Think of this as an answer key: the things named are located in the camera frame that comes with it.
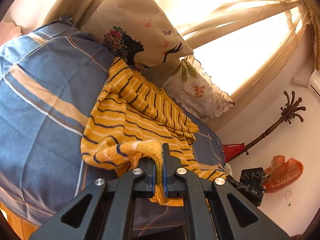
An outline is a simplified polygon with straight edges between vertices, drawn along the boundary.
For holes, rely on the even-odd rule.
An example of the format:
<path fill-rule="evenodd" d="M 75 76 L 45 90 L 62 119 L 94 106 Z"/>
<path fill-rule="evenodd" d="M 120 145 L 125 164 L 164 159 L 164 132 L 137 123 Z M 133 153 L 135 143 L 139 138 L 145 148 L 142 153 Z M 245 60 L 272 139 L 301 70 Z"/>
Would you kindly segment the orange plastic bag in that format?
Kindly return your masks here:
<path fill-rule="evenodd" d="M 276 193 L 289 186 L 303 174 L 303 170 L 303 164 L 295 158 L 286 160 L 284 155 L 274 156 L 270 166 L 265 169 L 265 192 Z"/>

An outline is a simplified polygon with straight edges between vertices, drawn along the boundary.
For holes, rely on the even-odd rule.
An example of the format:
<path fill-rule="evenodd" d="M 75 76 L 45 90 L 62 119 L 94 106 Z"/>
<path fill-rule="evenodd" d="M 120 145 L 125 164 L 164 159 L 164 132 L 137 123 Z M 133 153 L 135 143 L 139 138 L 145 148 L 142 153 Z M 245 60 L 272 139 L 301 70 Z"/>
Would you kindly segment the white air conditioner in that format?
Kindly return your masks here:
<path fill-rule="evenodd" d="M 307 89 L 317 99 L 320 98 L 320 73 L 314 70 L 308 81 Z"/>

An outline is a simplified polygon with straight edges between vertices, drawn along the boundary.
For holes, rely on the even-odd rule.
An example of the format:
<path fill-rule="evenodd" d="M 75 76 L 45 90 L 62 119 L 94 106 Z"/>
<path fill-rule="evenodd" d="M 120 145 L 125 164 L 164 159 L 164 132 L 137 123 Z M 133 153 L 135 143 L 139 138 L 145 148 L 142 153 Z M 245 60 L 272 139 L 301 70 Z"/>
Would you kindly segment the dark wooden coat rack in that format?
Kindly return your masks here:
<path fill-rule="evenodd" d="M 299 111 L 306 111 L 306 107 L 300 105 L 303 101 L 302 98 L 299 97 L 298 99 L 296 99 L 295 91 L 291 92 L 291 97 L 289 96 L 287 91 L 284 91 L 284 95 L 286 96 L 287 102 L 285 103 L 285 107 L 280 108 L 281 110 L 280 118 L 274 124 L 272 124 L 267 130 L 265 130 L 259 137 L 255 138 L 249 144 L 245 145 L 245 149 L 243 150 L 243 152 L 236 155 L 233 159 L 237 158 L 243 153 L 245 153 L 246 155 L 249 155 L 248 150 L 250 148 L 252 148 L 257 143 L 259 143 L 264 138 L 266 138 L 268 135 L 270 135 L 283 122 L 287 122 L 288 124 L 291 124 L 292 123 L 291 120 L 294 118 L 298 118 L 300 122 L 304 122 L 304 118 L 298 113 Z"/>

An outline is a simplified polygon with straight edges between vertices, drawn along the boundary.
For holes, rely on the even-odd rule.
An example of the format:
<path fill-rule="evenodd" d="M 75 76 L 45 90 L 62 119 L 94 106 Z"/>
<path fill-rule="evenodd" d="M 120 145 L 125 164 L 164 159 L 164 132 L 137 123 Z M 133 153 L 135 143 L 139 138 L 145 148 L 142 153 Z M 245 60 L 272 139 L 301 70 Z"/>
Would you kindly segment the beige sheer curtain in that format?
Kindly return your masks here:
<path fill-rule="evenodd" d="M 84 24 L 102 1 L 57 0 L 44 22 L 71 16 L 84 31 Z M 319 18 L 306 0 L 154 1 L 192 49 L 190 55 L 200 62 L 212 83 L 228 93 L 235 104 L 255 98 L 274 79 L 295 50 L 305 24 L 319 32 Z M 163 87 L 183 58 L 151 68 L 129 66 Z"/>

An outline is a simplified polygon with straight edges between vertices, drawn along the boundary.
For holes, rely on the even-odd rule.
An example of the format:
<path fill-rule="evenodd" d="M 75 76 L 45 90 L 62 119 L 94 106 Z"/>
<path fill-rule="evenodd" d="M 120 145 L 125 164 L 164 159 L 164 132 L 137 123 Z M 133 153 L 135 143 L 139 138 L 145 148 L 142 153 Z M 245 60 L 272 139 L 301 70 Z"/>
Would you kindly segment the white wall socket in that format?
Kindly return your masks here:
<path fill-rule="evenodd" d="M 293 197 L 293 189 L 289 189 L 289 191 L 285 192 L 285 199 L 286 200 L 289 200 L 292 197 Z"/>

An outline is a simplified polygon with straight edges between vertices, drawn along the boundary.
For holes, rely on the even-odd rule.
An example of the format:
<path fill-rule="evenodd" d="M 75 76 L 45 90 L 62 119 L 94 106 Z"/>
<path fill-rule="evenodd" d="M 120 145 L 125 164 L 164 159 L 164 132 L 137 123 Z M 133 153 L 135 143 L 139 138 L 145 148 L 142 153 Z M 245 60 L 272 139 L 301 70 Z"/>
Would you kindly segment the yellow striped knit sweater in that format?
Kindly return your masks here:
<path fill-rule="evenodd" d="M 226 178 L 216 166 L 200 163 L 193 153 L 198 126 L 166 94 L 116 57 L 89 115 L 81 139 L 81 156 L 88 165 L 113 170 L 122 176 L 138 166 L 141 158 L 156 164 L 153 203 L 182 206 L 168 199 L 163 185 L 163 144 L 182 167 L 200 178 Z"/>

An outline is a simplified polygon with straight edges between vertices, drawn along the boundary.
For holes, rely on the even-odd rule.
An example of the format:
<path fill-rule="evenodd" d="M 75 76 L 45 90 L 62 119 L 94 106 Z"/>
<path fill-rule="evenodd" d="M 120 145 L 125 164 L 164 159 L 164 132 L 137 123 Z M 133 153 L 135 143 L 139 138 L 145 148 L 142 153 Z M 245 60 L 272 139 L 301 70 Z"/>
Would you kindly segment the blue plaid bed sheet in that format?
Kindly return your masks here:
<path fill-rule="evenodd" d="M 69 16 L 1 46 L 1 202 L 40 226 L 97 178 L 80 141 L 114 55 Z"/>

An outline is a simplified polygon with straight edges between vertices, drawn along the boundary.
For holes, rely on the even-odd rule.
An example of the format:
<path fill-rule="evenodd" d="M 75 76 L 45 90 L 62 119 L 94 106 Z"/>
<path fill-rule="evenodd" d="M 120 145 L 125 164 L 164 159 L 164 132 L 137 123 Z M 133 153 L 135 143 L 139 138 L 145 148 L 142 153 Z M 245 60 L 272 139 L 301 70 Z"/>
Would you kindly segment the beige silhouette print pillow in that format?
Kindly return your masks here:
<path fill-rule="evenodd" d="M 103 0 L 84 31 L 132 66 L 151 68 L 193 52 L 154 0 Z"/>

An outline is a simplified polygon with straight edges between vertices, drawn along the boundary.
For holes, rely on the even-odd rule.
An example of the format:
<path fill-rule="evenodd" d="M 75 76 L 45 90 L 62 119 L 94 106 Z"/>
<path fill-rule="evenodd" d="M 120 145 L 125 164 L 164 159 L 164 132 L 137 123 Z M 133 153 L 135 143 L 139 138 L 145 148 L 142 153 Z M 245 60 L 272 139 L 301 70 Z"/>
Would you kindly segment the white leaf print pillow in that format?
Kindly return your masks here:
<path fill-rule="evenodd" d="M 218 118 L 235 104 L 228 93 L 212 83 L 193 55 L 181 59 L 163 88 L 168 96 L 202 122 Z"/>

